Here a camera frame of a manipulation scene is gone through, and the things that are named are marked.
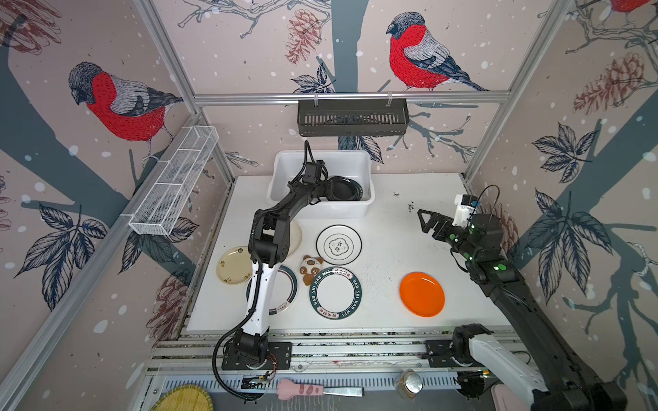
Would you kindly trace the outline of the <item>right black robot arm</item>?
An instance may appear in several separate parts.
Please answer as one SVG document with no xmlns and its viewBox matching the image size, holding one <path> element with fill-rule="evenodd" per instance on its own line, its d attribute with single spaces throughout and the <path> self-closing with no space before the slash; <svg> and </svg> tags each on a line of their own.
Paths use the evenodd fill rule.
<svg viewBox="0 0 658 411">
<path fill-rule="evenodd" d="M 536 366 L 501 346 L 479 324 L 462 325 L 452 338 L 457 363 L 477 362 L 533 410 L 624 410 L 625 392 L 603 381 L 558 334 L 535 302 L 520 271 L 501 251 L 503 230 L 492 214 L 454 222 L 438 212 L 417 213 L 421 229 L 464 257 L 464 271 L 505 315 Z"/>
</svg>

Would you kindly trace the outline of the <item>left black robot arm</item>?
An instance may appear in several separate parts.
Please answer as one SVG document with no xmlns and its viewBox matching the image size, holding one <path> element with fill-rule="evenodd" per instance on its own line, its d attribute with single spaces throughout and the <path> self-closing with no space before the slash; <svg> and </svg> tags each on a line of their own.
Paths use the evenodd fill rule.
<svg viewBox="0 0 658 411">
<path fill-rule="evenodd" d="M 222 336 L 214 355 L 223 356 L 223 370 L 260 368 L 268 361 L 269 310 L 275 277 L 291 248 L 291 222 L 304 207 L 320 202 L 327 167 L 306 160 L 288 182 L 289 193 L 278 204 L 255 212 L 248 239 L 253 276 L 244 320 Z"/>
</svg>

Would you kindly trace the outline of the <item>black plate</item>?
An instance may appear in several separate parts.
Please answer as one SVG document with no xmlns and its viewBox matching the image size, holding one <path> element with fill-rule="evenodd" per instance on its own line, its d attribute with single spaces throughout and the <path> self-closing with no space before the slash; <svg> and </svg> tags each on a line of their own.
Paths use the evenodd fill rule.
<svg viewBox="0 0 658 411">
<path fill-rule="evenodd" d="M 330 201 L 350 201 L 349 179 L 343 176 L 329 178 L 326 184 L 326 198 Z"/>
</svg>

